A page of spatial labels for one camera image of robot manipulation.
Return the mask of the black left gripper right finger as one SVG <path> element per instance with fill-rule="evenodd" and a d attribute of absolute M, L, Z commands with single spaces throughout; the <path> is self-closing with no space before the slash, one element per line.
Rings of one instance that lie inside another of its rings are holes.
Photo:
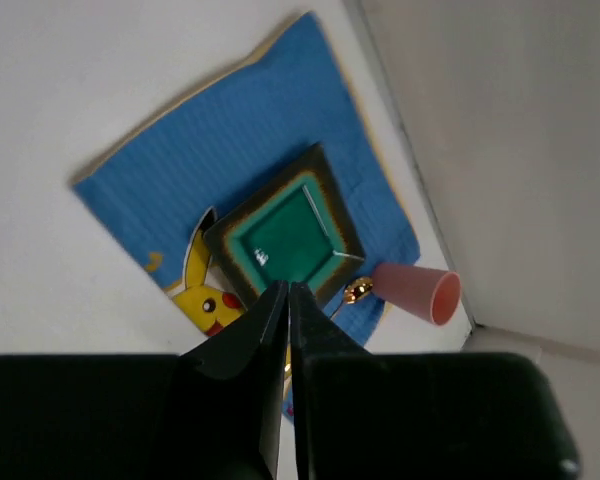
<path fill-rule="evenodd" d="M 547 377 L 512 353 L 372 354 L 289 290 L 302 479 L 576 479 Z"/>

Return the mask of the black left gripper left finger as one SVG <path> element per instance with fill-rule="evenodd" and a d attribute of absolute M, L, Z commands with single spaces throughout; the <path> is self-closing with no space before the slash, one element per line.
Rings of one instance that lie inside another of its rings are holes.
<path fill-rule="evenodd" d="M 287 301 L 181 355 L 0 355 L 0 479 L 274 478 Z"/>

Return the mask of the gold spoon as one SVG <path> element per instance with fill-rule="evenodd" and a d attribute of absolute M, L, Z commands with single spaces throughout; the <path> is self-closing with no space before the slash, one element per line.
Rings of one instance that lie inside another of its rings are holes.
<path fill-rule="evenodd" d="M 373 286 L 373 279 L 369 276 L 353 280 L 344 288 L 341 302 L 331 314 L 330 319 L 334 320 L 345 306 L 356 304 L 368 297 L 372 293 Z"/>

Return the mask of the pink plastic cup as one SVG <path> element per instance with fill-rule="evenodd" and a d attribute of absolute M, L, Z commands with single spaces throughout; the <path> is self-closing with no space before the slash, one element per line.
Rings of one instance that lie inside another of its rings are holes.
<path fill-rule="evenodd" d="M 460 303 L 461 280 L 453 271 L 381 263 L 371 278 L 377 297 L 436 326 L 446 325 Z"/>

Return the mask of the green square ceramic plate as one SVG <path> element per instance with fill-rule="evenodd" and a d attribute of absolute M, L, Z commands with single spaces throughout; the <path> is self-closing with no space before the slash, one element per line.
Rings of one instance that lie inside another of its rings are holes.
<path fill-rule="evenodd" d="M 276 281 L 308 286 L 324 307 L 366 259 L 320 144 L 215 222 L 204 242 L 247 308 Z"/>

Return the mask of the blue Pikachu placemat cloth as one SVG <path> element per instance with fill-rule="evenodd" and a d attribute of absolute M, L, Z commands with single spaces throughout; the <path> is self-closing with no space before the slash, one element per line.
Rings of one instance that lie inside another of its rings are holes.
<path fill-rule="evenodd" d="M 326 154 L 366 253 L 414 264 L 420 246 L 317 16 L 281 27 L 231 71 L 131 133 L 75 182 L 79 199 L 197 329 L 238 316 L 230 287 L 207 284 L 190 254 L 228 214 L 310 146 Z"/>

